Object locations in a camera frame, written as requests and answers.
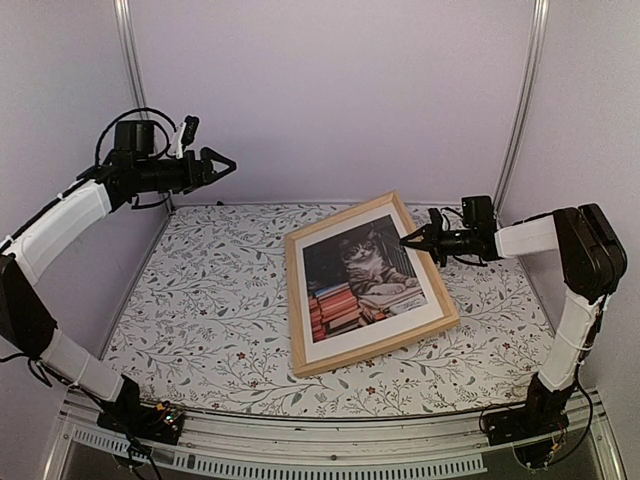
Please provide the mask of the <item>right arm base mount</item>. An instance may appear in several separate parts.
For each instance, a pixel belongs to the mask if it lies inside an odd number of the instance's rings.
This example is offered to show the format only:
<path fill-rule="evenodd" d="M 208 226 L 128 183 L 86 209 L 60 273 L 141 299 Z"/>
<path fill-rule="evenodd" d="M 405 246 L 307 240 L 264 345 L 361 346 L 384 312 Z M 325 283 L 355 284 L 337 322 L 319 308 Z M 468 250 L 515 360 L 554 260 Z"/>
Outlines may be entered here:
<path fill-rule="evenodd" d="M 519 408 L 483 413 L 479 423 L 491 446 L 550 434 L 569 426 L 564 407 L 541 394 L 529 395 Z"/>

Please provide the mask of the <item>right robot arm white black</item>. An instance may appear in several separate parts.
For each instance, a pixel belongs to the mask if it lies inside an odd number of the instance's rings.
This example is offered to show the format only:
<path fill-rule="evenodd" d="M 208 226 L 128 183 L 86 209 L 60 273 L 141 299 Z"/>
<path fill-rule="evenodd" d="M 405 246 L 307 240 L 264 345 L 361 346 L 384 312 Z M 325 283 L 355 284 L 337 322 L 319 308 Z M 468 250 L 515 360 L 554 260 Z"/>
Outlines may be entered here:
<path fill-rule="evenodd" d="M 517 427 L 537 436 L 552 424 L 577 386 L 581 362 L 600 331 L 609 298 L 626 273 L 627 254 L 596 203 L 564 207 L 499 227 L 487 195 L 461 200 L 462 228 L 445 229 L 440 211 L 403 237 L 401 245 L 429 253 L 439 265 L 475 255 L 481 263 L 547 251 L 559 254 L 566 296 L 551 351 L 529 384 Z"/>

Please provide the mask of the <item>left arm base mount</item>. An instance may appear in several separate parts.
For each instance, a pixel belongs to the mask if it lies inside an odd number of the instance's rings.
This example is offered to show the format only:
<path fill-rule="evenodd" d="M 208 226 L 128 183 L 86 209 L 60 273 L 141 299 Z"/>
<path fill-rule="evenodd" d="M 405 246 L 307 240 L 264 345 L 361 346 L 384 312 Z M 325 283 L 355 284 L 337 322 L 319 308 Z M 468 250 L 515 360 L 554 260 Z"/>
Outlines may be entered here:
<path fill-rule="evenodd" d="M 142 405 L 137 399 L 129 403 L 99 401 L 99 427 L 167 445 L 177 445 L 185 422 L 184 410 L 162 401 Z"/>

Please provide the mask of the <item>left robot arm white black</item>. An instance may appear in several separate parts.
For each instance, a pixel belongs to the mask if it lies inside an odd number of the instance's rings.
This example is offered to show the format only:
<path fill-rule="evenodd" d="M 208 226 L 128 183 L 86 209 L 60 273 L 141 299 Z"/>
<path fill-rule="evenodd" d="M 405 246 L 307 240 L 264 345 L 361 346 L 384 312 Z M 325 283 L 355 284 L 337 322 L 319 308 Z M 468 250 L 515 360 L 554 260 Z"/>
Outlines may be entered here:
<path fill-rule="evenodd" d="M 233 173 L 236 163 L 204 147 L 191 150 L 199 120 L 186 117 L 164 129 L 166 145 L 155 148 L 155 120 L 114 119 L 106 131 L 114 144 L 96 156 L 65 191 L 1 243 L 1 336 L 24 357 L 36 378 L 56 378 L 81 390 L 128 434 L 148 426 L 135 381 L 118 375 L 58 327 L 35 291 L 52 262 L 82 233 L 124 204 L 142 209 L 143 193 L 189 194 Z"/>

